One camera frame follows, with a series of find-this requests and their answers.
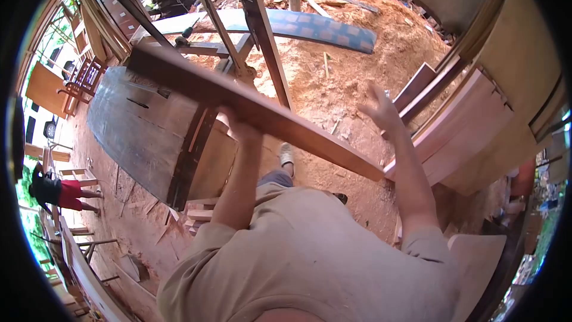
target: man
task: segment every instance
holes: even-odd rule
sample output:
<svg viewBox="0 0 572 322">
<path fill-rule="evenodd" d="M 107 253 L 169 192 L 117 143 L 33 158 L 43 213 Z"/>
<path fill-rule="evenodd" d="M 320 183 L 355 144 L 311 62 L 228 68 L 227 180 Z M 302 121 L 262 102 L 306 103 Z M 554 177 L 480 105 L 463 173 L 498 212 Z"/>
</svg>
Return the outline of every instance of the man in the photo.
<svg viewBox="0 0 572 322">
<path fill-rule="evenodd" d="M 91 210 L 99 216 L 100 210 L 90 204 L 84 203 L 77 198 L 103 198 L 101 192 L 92 192 L 81 189 L 80 182 L 76 180 L 62 181 L 58 178 L 51 179 L 43 173 L 43 167 L 38 162 L 32 172 L 32 184 L 28 187 L 28 193 L 38 201 L 50 215 L 52 212 L 46 203 L 57 205 L 61 208 L 73 209 L 77 211 Z"/>
<path fill-rule="evenodd" d="M 157 294 L 166 321 L 439 321 L 459 290 L 435 200 L 395 106 L 378 87 L 377 109 L 359 107 L 390 134 L 402 251 L 354 222 L 333 195 L 292 187 L 288 146 L 282 172 L 257 187 L 262 134 L 237 122 L 240 143 L 211 223 Z"/>
</svg>

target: metal bar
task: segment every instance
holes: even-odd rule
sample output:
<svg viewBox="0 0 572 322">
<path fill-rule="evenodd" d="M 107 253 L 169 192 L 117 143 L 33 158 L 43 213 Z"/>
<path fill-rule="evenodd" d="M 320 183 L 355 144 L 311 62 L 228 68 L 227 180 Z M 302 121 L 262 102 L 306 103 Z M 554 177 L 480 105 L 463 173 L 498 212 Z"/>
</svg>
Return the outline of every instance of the metal bar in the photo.
<svg viewBox="0 0 572 322">
<path fill-rule="evenodd" d="M 165 47 L 173 47 L 171 43 L 157 30 L 157 28 L 149 21 L 149 19 L 135 6 L 135 4 L 131 0 L 117 0 L 121 5 L 125 7 L 125 10 L 128 11 L 133 17 L 139 22 L 139 24 L 143 27 L 143 29 L 147 30 L 151 36 L 161 46 Z"/>
<path fill-rule="evenodd" d="M 228 36 L 228 32 L 226 32 L 223 22 L 220 20 L 220 17 L 218 16 L 218 13 L 216 12 L 216 8 L 213 5 L 212 1 L 211 0 L 200 0 L 200 1 L 205 7 L 205 10 L 208 13 L 208 15 L 211 17 L 213 25 L 216 28 L 216 31 L 220 35 L 220 38 L 223 40 L 223 43 L 226 46 L 226 49 L 228 50 L 229 56 L 234 61 L 234 65 L 238 69 L 237 78 L 239 78 L 243 74 L 246 75 L 245 71 L 246 64 L 244 63 L 244 60 L 241 60 L 239 58 L 239 54 L 236 51 L 236 48 L 234 47 L 231 38 Z"/>
</svg>

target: wooden table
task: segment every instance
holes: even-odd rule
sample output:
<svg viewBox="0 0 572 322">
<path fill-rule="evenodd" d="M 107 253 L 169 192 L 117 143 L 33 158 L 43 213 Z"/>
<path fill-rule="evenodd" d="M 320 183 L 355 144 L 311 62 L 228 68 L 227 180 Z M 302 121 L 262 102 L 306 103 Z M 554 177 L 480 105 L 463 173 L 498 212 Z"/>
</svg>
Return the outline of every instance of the wooden table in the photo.
<svg viewBox="0 0 572 322">
<path fill-rule="evenodd" d="M 216 113 L 176 92 L 168 98 L 144 80 L 110 67 L 91 100 L 88 126 L 104 151 L 135 182 L 181 211 L 187 199 L 217 197 L 230 171 L 236 142 L 225 127 L 212 130 Z M 209 157 L 203 155 L 205 150 Z M 193 181 L 216 181 L 209 191 Z"/>
</svg>

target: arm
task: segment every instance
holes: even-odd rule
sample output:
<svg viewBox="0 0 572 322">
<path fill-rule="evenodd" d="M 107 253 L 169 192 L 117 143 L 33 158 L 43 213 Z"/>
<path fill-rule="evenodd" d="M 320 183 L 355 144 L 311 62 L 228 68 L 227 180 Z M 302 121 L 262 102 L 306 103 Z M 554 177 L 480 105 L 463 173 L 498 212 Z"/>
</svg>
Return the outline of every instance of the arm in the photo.
<svg viewBox="0 0 572 322">
<path fill-rule="evenodd" d="M 239 141 L 239 150 L 225 190 L 214 206 L 211 222 L 233 229 L 247 229 L 256 203 L 256 182 L 262 154 L 262 134 L 252 127 L 237 122 L 232 111 L 221 109 L 229 120 L 232 132 Z"/>
<path fill-rule="evenodd" d="M 403 224 L 403 238 L 423 226 L 439 227 L 435 198 L 417 157 L 409 131 L 404 126 L 393 103 L 380 87 L 369 87 L 379 103 L 377 109 L 360 106 L 358 109 L 388 132 L 395 147 L 395 199 Z"/>
</svg>

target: wooden frame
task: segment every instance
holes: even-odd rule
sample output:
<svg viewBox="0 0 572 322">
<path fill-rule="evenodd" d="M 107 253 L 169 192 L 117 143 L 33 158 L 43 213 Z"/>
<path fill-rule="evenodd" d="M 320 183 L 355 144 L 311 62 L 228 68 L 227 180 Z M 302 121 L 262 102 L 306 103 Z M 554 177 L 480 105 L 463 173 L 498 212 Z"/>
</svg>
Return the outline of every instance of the wooden frame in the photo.
<svg viewBox="0 0 572 322">
<path fill-rule="evenodd" d="M 290 92 L 288 90 L 288 82 L 282 68 L 280 54 L 276 47 L 276 41 L 272 34 L 272 28 L 266 9 L 264 8 L 264 0 L 242 0 L 244 11 L 247 13 L 247 23 L 252 27 L 256 40 L 260 45 L 264 61 L 268 67 L 268 72 L 272 78 L 272 83 L 276 89 L 276 96 L 281 105 L 295 112 Z"/>
<path fill-rule="evenodd" d="M 133 72 L 175 89 L 206 107 L 221 105 L 234 109 L 239 119 L 261 132 L 290 142 L 343 168 L 374 181 L 383 178 L 381 167 L 346 143 L 311 122 L 280 107 L 257 92 L 237 86 L 225 76 L 193 65 L 180 54 L 163 48 L 137 46 L 128 68 Z"/>
<path fill-rule="evenodd" d="M 85 179 L 78 178 L 77 175 L 79 174 L 83 174 L 87 178 Z M 93 175 L 93 173 L 88 168 L 74 168 L 74 169 L 60 170 L 60 175 L 63 177 L 65 177 L 66 175 L 73 175 L 74 179 L 80 182 L 81 187 L 99 184 L 96 176 Z"/>
<path fill-rule="evenodd" d="M 60 217 L 60 225 L 63 258 L 72 275 L 74 275 L 75 281 L 82 286 L 85 293 L 93 300 L 97 310 L 109 321 L 134 322 L 115 299 L 107 293 L 102 282 L 93 273 L 80 247 L 75 243 L 65 218 Z"/>
</svg>

